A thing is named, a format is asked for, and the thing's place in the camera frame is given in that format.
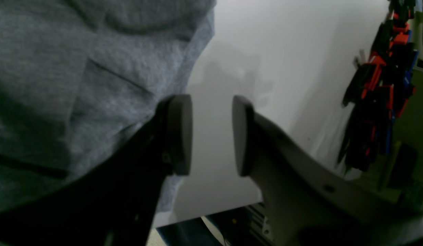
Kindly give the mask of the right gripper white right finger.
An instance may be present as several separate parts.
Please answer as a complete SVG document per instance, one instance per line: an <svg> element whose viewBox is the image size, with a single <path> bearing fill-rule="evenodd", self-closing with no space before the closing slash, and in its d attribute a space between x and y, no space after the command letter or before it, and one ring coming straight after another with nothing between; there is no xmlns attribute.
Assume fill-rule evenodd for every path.
<svg viewBox="0 0 423 246"><path fill-rule="evenodd" d="M238 174L263 196L279 246L412 246L423 213L400 207L319 165L244 96L232 100Z"/></svg>

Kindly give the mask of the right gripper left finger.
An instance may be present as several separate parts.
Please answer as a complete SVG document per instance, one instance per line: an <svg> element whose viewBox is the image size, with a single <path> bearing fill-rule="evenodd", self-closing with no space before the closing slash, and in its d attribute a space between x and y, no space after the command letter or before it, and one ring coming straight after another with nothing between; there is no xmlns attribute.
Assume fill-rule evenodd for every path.
<svg viewBox="0 0 423 246"><path fill-rule="evenodd" d="M166 97L119 151L71 185L0 214L9 246L144 246L163 183L191 170L190 95Z"/></svg>

